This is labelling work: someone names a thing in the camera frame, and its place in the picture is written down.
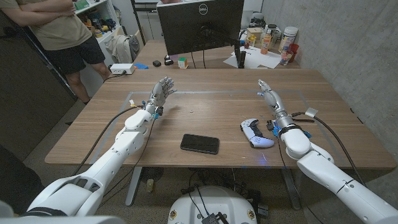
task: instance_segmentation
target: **robotic arm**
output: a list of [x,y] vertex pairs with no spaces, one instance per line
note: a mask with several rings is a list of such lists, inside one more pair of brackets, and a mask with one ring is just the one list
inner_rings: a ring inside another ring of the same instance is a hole
[[315,182],[332,191],[364,223],[398,223],[398,211],[334,165],[326,150],[310,142],[300,126],[287,114],[279,95],[262,80],[259,86],[275,121],[287,155]]
[[105,189],[128,156],[144,143],[146,125],[161,115],[166,98],[175,92],[171,78],[163,78],[153,88],[144,110],[129,117],[115,142],[86,172],[56,180],[32,202],[25,216],[87,216],[97,211]]

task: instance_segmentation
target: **white game controller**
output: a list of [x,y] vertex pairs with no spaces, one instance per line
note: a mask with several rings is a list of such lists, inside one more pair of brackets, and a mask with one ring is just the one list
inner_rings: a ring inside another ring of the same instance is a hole
[[259,120],[251,118],[241,123],[241,131],[246,135],[250,142],[251,147],[271,147],[274,145],[274,141],[271,139],[264,138],[261,131],[257,128]]

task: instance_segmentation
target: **dell logo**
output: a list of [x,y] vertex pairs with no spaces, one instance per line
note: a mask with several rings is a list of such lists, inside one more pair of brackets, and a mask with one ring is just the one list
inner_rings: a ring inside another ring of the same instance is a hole
[[207,5],[206,5],[206,4],[201,4],[201,5],[199,6],[199,13],[200,13],[200,14],[206,15],[206,14],[207,14],[207,10],[208,10],[208,8],[207,8]]

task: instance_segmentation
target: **metal table leg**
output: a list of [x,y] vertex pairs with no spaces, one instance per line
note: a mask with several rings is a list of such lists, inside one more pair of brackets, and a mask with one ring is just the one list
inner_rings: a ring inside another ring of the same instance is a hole
[[129,186],[129,192],[127,193],[125,204],[127,206],[131,206],[134,203],[134,197],[136,196],[139,179],[141,176],[142,167],[135,167],[134,171],[132,172],[132,177]]
[[292,208],[294,210],[300,210],[301,209],[300,197],[294,185],[292,171],[290,169],[282,169],[281,171],[282,171],[282,176],[284,177],[287,193],[289,194],[290,197],[290,202],[292,202]]

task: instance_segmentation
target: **rubik's cube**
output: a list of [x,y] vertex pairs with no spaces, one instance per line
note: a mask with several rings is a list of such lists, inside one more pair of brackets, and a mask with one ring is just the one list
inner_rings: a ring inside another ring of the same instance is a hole
[[180,69],[186,69],[188,68],[188,61],[186,58],[180,57],[178,60],[178,67],[180,67]]

